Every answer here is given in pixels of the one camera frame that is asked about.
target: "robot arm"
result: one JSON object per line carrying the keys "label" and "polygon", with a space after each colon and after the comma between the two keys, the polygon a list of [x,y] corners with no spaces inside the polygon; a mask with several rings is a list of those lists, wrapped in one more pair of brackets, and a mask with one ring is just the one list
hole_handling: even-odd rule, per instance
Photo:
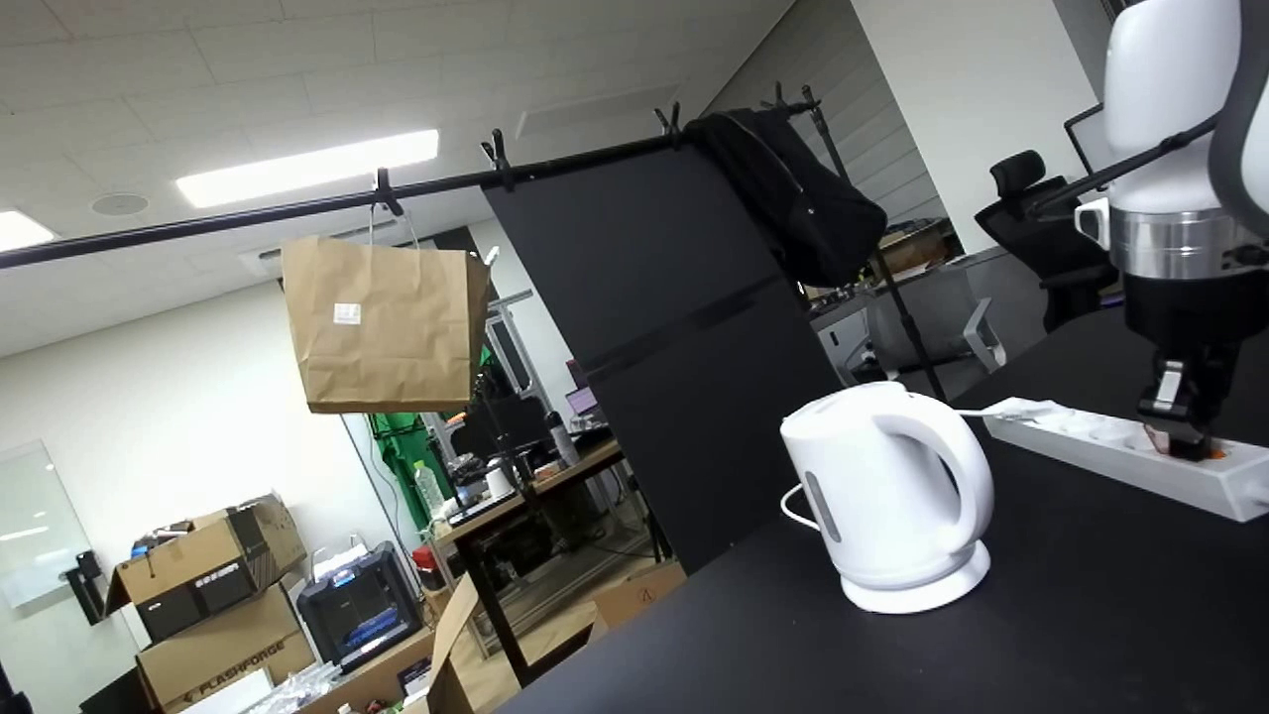
{"label": "robot arm", "polygon": [[1216,116],[1210,176],[1220,206],[1269,239],[1269,5],[1243,5],[1243,58]]}
{"label": "robot arm", "polygon": [[1146,0],[1105,55],[1105,143],[1141,156],[1215,120],[1110,181],[1110,258],[1128,326],[1154,340],[1146,426],[1174,457],[1210,452],[1239,346],[1269,326],[1269,45],[1265,0]]}

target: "black backpack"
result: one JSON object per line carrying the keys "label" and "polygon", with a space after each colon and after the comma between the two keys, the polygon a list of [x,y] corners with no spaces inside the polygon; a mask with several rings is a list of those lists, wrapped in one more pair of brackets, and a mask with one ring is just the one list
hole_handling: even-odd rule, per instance
{"label": "black backpack", "polygon": [[787,111],[724,111],[686,128],[734,181],[775,258],[793,283],[839,285],[872,258],[888,218],[850,177],[837,177],[793,132]]}

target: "office chair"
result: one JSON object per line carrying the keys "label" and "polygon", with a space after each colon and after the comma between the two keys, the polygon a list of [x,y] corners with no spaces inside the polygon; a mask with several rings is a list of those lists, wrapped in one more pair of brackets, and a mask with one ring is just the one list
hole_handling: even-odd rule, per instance
{"label": "office chair", "polygon": [[1065,177],[1044,177],[1044,160],[1019,152],[993,165],[1001,201],[985,206],[974,222],[1015,254],[1048,288],[1044,328],[1060,328],[1080,312],[1101,307],[1101,288],[1120,283],[1105,251],[1081,239],[1069,222],[1073,198],[1044,206],[1044,194]]}

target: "power strip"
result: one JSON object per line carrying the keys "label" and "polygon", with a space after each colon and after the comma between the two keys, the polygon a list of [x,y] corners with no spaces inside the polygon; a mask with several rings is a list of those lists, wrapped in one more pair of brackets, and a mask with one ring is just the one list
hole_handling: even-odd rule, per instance
{"label": "power strip", "polygon": [[1220,441],[1210,461],[1161,457],[1138,422],[1065,410],[1054,400],[997,400],[985,410],[997,441],[1063,461],[1081,471],[1215,510],[1256,519],[1269,510],[1269,448]]}

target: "black tabletop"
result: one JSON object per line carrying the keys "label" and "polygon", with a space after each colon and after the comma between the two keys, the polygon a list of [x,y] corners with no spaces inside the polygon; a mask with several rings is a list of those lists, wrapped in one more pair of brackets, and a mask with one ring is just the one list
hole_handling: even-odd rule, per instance
{"label": "black tabletop", "polygon": [[[1146,346],[1120,312],[1054,333],[970,400],[1130,412]],[[1269,441],[1269,340],[1220,428]],[[861,613],[826,590],[812,531],[775,519],[635,627],[509,702],[525,711],[1269,711],[1269,527],[1130,490],[985,437],[997,558],[945,612]]]}

